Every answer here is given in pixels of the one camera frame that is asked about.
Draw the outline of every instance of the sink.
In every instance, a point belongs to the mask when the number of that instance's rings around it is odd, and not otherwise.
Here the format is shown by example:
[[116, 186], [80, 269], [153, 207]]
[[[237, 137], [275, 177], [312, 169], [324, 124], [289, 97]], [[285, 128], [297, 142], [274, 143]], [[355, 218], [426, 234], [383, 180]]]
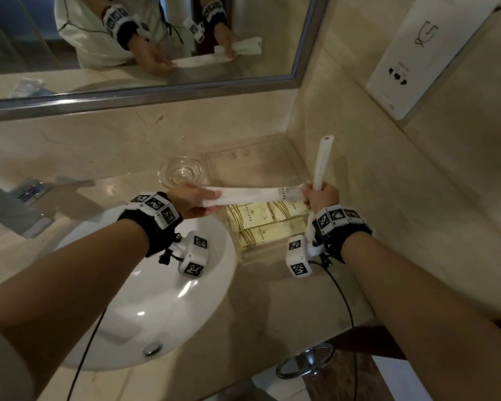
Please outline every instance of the sink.
[[[81, 223], [56, 249], [115, 222], [123, 208]], [[214, 215], [185, 220], [176, 231], [186, 236], [195, 229], [210, 236], [210, 259], [203, 275], [195, 280], [181, 276], [175, 259], [167, 266], [158, 263], [158, 256], [143, 259], [109, 304], [83, 369], [114, 370], [152, 360], [186, 342], [212, 316], [227, 293], [237, 256], [226, 228]], [[65, 366], [79, 365], [94, 325], [68, 354]], [[145, 356], [159, 344], [159, 352]]]

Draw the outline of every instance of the sleeve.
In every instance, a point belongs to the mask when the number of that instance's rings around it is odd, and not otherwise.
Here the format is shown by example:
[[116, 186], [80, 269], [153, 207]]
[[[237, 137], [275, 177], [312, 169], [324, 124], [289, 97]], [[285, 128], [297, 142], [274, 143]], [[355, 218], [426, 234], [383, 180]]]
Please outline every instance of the sleeve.
[[0, 334], [0, 401], [32, 401], [30, 372], [13, 346]]

